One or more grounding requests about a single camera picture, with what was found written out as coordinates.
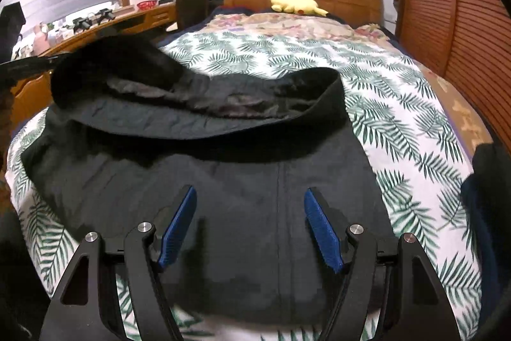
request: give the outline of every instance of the bedspread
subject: bedspread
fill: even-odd
[[[377,26],[357,30],[335,21],[278,13],[219,15],[202,30],[162,50],[197,72],[280,77],[324,66],[340,72],[353,129],[377,176],[394,232],[414,233],[435,266],[462,339],[477,330],[480,273],[459,189],[471,172],[448,117],[417,65],[396,51]],[[6,179],[29,252],[51,295],[77,243],[27,178],[21,152],[44,127],[44,112],[11,143]],[[127,334],[137,339],[129,291],[118,279]],[[243,328],[175,309],[189,339],[317,339],[313,328]],[[363,339],[378,317],[368,316]]]

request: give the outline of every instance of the blue gripper pad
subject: blue gripper pad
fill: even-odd
[[[323,260],[335,273],[338,273],[343,266],[339,238],[335,234],[334,229],[330,225],[311,189],[305,192],[304,205],[306,218],[311,225]]]
[[[158,264],[162,269],[176,261],[196,208],[197,192],[190,186],[172,222],[163,234],[162,253],[158,258]]]

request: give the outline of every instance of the black jacket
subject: black jacket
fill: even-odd
[[[22,161],[76,239],[126,234],[195,186],[194,221],[162,275],[181,307],[318,323],[328,273],[306,227],[310,186],[350,221],[393,235],[334,69],[208,77],[119,37],[60,63],[52,94],[44,132]]]

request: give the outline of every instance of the toy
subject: toy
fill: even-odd
[[[271,8],[275,12],[297,13],[298,15],[326,16],[326,10],[318,8],[315,0],[270,0]]]

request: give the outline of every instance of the bed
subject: bed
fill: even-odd
[[[172,35],[161,49],[209,75],[242,72],[276,78],[302,68],[336,68],[345,83],[354,133],[376,174],[394,232],[409,231],[419,238],[444,284],[462,339],[467,339],[477,330],[481,287],[459,187],[471,172],[476,145],[490,142],[490,135],[449,83],[400,51],[382,31],[382,0],[317,2],[332,16],[268,12],[269,0],[225,0],[224,9],[201,25]],[[37,104],[30,100],[34,86],[37,96],[44,97]],[[27,248],[51,296],[77,242],[42,201],[20,160],[44,129],[49,99],[46,75],[17,87],[14,107],[25,109],[23,117],[41,111],[12,140],[6,180]],[[15,122],[13,131],[20,120]],[[126,333],[140,339],[129,290],[120,277],[118,295]],[[190,315],[178,307],[173,314],[186,339],[306,340],[317,339],[320,332],[311,326],[244,325]],[[378,313],[368,316],[363,339],[372,338],[377,322]]]

